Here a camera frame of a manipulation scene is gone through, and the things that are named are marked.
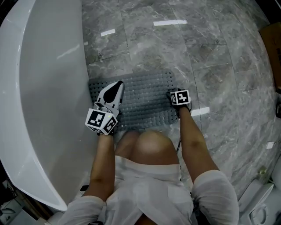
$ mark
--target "white shorts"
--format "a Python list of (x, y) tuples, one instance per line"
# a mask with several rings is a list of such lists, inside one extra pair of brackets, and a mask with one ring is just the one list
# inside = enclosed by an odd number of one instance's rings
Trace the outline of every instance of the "white shorts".
[(145, 214), (159, 225), (196, 225), (193, 202), (210, 224), (236, 225), (239, 208), (227, 177), (211, 170), (194, 181), (191, 195), (180, 181), (180, 165), (143, 165), (115, 157), (115, 191), (103, 202), (83, 196), (68, 205), (60, 225), (135, 224)]

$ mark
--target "floor tile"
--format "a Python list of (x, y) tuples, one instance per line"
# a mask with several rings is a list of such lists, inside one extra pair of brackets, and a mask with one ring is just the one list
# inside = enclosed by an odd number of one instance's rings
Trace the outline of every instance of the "floor tile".
[(218, 22), (221, 32), (227, 42), (235, 72), (254, 69), (257, 58), (250, 48), (247, 38), (243, 36), (246, 29), (235, 13), (234, 5), (230, 2), (215, 3), (209, 1), (209, 7)]
[(153, 24), (175, 19), (168, 4), (122, 11), (122, 18), (134, 72), (152, 69), (192, 71), (179, 26)]
[(235, 91), (235, 75), (231, 64), (213, 65), (194, 70), (200, 108), (210, 102), (224, 102), (224, 96)]
[(128, 53), (112, 56), (87, 65), (89, 79), (97, 77), (113, 77), (133, 73)]
[(211, 11), (196, 1), (170, 1), (186, 44), (225, 44), (223, 35)]
[(118, 0), (82, 0), (83, 18), (94, 19), (102, 15), (111, 15), (117, 10), (119, 10)]
[[(155, 26), (159, 21), (175, 24)], [(280, 155), (277, 94), (258, 32), (268, 24), (255, 0), (83, 0), (89, 77), (172, 70), (177, 87), (190, 92), (193, 119), (213, 160), (240, 197), (262, 165), (267, 181)], [(110, 29), (115, 33), (101, 37)], [(180, 121), (150, 129), (177, 147)], [(272, 149), (268, 141), (275, 142)], [(191, 189), (181, 148), (178, 156)]]
[[(90, 7), (83, 7), (83, 39), (87, 64), (128, 52), (120, 11), (116, 10), (99, 16), (95, 15), (96, 11)], [(112, 29), (114, 33), (101, 35)]]
[(239, 90), (248, 91), (259, 86), (259, 76), (256, 69), (235, 73), (235, 77)]
[(238, 131), (238, 97), (231, 64), (215, 65), (194, 71), (207, 147), (235, 141)]
[(238, 138), (238, 98), (236, 92), (224, 96), (226, 102), (211, 102), (209, 112), (201, 115), (202, 133), (208, 149), (224, 143), (236, 142)]
[(193, 70), (213, 65), (231, 64), (231, 58), (226, 45), (189, 44), (187, 51)]
[(232, 177), (237, 149), (238, 144), (236, 140), (224, 140), (218, 146), (208, 149), (219, 170), (222, 171), (229, 180)]

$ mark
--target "white bathtub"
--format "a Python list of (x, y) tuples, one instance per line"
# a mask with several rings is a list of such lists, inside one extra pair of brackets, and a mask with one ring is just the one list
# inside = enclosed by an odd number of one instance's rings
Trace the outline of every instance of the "white bathtub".
[(19, 0), (0, 27), (0, 159), (16, 187), (58, 210), (95, 154), (87, 82), (80, 0)]

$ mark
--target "gray bath mat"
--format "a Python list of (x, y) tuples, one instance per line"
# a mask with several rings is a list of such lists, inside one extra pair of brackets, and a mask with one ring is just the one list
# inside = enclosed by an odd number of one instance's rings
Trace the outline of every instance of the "gray bath mat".
[(166, 97), (167, 91), (175, 91), (176, 81), (170, 70), (132, 73), (110, 78), (89, 80), (92, 101), (97, 100), (101, 89), (121, 80), (125, 91), (119, 108), (117, 131), (142, 129), (175, 123), (177, 113)]

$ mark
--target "toilet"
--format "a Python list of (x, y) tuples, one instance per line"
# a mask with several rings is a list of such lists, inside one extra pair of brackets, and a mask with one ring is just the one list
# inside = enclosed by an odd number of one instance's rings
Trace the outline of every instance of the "toilet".
[(281, 157), (272, 172), (272, 182), (263, 185), (253, 180), (241, 196), (240, 223), (243, 225), (273, 225), (281, 211)]

